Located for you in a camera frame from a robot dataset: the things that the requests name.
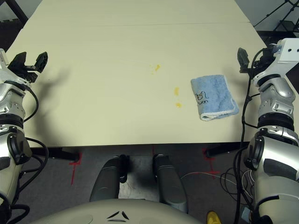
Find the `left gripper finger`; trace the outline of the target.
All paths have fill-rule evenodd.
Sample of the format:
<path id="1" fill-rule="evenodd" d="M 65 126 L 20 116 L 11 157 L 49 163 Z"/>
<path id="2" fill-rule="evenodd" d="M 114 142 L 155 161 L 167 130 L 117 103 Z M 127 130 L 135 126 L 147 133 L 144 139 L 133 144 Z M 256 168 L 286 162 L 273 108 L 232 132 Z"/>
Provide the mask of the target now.
<path id="1" fill-rule="evenodd" d="M 26 55 L 27 52 L 17 54 L 8 65 L 8 68 L 10 70 L 23 70 L 25 68 Z"/>
<path id="2" fill-rule="evenodd" d="M 39 73 L 42 73 L 47 62 L 48 62 L 48 53 L 47 52 L 41 53 L 36 59 L 35 70 L 38 71 Z"/>

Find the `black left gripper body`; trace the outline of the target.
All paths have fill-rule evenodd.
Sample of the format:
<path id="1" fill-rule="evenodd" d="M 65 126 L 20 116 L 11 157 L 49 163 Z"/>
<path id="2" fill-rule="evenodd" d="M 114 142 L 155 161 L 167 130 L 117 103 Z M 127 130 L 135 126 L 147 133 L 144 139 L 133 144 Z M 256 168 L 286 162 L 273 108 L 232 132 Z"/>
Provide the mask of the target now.
<path id="1" fill-rule="evenodd" d="M 36 67 L 35 66 L 22 66 L 22 67 L 16 67 L 13 69 L 14 73 L 28 82 L 35 82 L 38 75 L 35 73 Z"/>

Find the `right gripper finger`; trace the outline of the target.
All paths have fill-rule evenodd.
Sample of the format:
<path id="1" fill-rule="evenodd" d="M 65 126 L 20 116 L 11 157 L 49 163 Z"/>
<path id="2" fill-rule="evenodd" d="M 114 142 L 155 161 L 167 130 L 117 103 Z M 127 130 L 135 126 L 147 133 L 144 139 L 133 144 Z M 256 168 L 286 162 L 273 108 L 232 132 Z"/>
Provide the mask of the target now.
<path id="1" fill-rule="evenodd" d="M 249 72 L 249 58 L 248 53 L 245 49 L 239 48 L 237 51 L 237 60 L 240 65 L 240 73 L 248 73 Z"/>

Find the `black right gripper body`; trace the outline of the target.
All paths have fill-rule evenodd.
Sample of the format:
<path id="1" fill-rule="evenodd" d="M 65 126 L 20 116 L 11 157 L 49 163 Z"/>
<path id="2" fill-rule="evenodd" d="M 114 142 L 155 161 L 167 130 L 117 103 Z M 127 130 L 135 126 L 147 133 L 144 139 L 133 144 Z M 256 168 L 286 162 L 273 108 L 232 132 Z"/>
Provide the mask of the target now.
<path id="1" fill-rule="evenodd" d="M 261 73 L 265 71 L 275 60 L 275 48 L 275 44 L 270 44 L 266 48 L 259 50 L 251 62 L 249 73 Z"/>

